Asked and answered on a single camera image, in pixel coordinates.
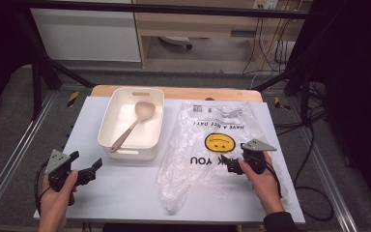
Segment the black metal stand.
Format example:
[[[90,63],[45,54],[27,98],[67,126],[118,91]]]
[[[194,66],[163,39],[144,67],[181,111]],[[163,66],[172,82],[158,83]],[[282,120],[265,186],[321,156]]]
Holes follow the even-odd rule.
[[[293,58],[288,62],[286,70],[254,87],[254,90],[262,92],[268,87],[288,79],[284,93],[287,96],[293,96],[297,91],[300,91],[300,119],[307,126],[310,125],[310,119],[308,118],[310,73],[315,66],[324,36],[329,27],[329,22],[312,22],[308,19],[300,31],[299,38],[294,46]]]
[[[85,87],[96,86],[95,83],[70,71],[49,57],[29,10],[13,7],[12,13],[18,24],[19,33],[25,37],[27,53],[31,58],[34,99],[33,120],[37,119],[43,112],[42,81],[50,90],[59,90],[62,87],[62,82],[58,73],[62,73]]]

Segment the aluminium rail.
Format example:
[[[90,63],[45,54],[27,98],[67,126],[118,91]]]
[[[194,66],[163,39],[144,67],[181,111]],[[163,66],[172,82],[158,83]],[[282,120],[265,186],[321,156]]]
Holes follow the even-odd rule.
[[[304,128],[301,131],[307,144],[309,145],[313,163],[320,176],[326,194],[332,203],[334,213],[342,228],[342,231],[357,232],[357,225],[354,221],[354,218],[350,213],[339,187],[333,179],[332,174],[329,172],[328,166],[323,158],[323,154],[316,143],[315,136],[312,134],[312,131],[309,128]]]
[[[6,190],[11,178],[16,172],[19,164],[21,163],[25,153],[27,152],[30,144],[32,143],[36,133],[38,132],[47,112],[53,104],[54,98],[57,96],[57,91],[50,91],[43,101],[43,109],[38,114],[37,118],[32,120],[28,125],[27,130],[22,135],[21,139],[14,148],[9,160],[6,162],[2,171],[0,172],[0,199]]]

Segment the clear smiley plastic bag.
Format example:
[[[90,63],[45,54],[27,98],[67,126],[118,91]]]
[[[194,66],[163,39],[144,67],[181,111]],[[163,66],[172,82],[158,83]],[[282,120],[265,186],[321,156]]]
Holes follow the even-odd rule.
[[[192,187],[227,197],[240,175],[230,173],[221,156],[243,160],[241,144],[252,139],[269,144],[249,102],[183,102],[157,174],[166,211],[178,213]]]

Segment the person's left hand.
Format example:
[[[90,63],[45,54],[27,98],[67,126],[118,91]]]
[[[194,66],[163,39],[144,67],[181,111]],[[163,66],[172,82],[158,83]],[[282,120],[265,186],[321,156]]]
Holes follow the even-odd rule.
[[[76,191],[74,184],[76,183],[78,172],[74,170],[67,178],[63,188],[57,192],[50,188],[48,176],[43,176],[44,194],[41,199],[41,217],[40,225],[42,224],[67,224],[66,212],[69,205],[71,192]]]

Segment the wooden desk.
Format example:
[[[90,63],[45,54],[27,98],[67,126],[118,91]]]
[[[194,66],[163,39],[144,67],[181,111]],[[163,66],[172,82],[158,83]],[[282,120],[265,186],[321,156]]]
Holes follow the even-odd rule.
[[[254,0],[131,0],[134,4],[176,5],[196,7],[219,7],[253,9]],[[310,10],[312,0],[278,0],[275,10]],[[297,39],[303,21],[300,19],[248,18],[240,16],[195,15],[195,14],[147,14],[134,15],[141,63],[146,65],[149,43],[152,37],[189,38],[245,38],[253,51],[257,68],[268,71],[271,52],[276,42]]]

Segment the white plastic basket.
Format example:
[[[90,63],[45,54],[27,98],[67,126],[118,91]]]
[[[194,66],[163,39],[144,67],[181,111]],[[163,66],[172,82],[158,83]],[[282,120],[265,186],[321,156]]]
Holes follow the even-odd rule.
[[[135,106],[138,102],[149,102],[155,106],[153,115],[139,122],[121,147],[112,152],[118,138],[137,120]],[[157,156],[157,144],[162,128],[164,93],[159,89],[121,87],[116,89],[106,107],[98,143],[113,159],[152,160]]]

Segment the white cabinet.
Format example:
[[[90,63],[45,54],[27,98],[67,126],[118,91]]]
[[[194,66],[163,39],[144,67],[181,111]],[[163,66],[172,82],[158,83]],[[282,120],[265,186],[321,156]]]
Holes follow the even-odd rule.
[[[139,62],[133,13],[32,9],[47,54],[56,60]]]

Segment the white power strip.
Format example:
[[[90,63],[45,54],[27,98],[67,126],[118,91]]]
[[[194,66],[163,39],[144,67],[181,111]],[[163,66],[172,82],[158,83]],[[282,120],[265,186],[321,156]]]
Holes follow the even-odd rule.
[[[278,0],[254,0],[253,9],[274,10],[277,4]]]

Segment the white chair base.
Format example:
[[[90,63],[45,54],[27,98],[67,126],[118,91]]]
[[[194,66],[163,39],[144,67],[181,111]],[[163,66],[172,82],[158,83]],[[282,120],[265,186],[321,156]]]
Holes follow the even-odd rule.
[[[169,44],[183,45],[187,49],[192,49],[192,44],[188,37],[160,37],[160,39]]]

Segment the black metal crossbar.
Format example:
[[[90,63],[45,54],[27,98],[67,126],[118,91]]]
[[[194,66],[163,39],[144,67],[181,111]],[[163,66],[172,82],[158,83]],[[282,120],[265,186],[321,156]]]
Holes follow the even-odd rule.
[[[147,14],[176,14],[176,15],[219,15],[240,17],[265,17],[308,19],[317,17],[317,14],[300,11],[277,11],[277,10],[250,10],[219,7],[196,7],[176,5],[150,5],[150,4],[124,4],[124,3],[101,3],[80,1],[56,1],[56,0],[16,0],[18,6],[35,9],[73,10],[73,11],[98,11],[98,12],[122,12],[122,13],[147,13]]]

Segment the yellow black tape strip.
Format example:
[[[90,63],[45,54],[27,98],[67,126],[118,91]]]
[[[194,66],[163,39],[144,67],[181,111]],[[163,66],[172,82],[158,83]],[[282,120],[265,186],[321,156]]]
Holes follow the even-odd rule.
[[[78,95],[79,95],[79,91],[73,91],[73,93],[71,94],[68,100],[67,107],[73,107]]]
[[[289,105],[284,105],[284,104],[281,103],[279,97],[274,97],[274,106],[276,108],[282,108],[284,110],[291,110],[291,107]]]

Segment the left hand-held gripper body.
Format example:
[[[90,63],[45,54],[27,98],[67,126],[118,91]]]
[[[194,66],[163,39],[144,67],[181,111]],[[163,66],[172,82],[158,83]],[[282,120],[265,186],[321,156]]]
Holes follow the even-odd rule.
[[[64,186],[67,178],[71,174],[70,155],[53,150],[45,170],[48,175],[49,186],[51,189],[59,192]],[[89,182],[89,168],[78,171],[75,187],[86,185]],[[69,206],[74,204],[74,196],[71,192]]]

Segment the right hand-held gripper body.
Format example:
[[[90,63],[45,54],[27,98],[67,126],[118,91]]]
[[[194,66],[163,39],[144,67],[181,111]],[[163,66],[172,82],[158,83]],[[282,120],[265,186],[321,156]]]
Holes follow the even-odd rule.
[[[241,148],[243,150],[243,160],[256,174],[262,174],[269,167],[265,152],[275,151],[274,147],[258,139],[242,143]]]

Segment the person's right hand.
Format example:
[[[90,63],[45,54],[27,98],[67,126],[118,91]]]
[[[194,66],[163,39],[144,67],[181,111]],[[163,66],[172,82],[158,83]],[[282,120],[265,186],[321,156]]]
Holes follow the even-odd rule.
[[[255,173],[242,159],[239,160],[240,168],[256,192],[266,215],[284,212],[285,209],[279,196],[277,182],[272,173],[266,169],[262,174]]]

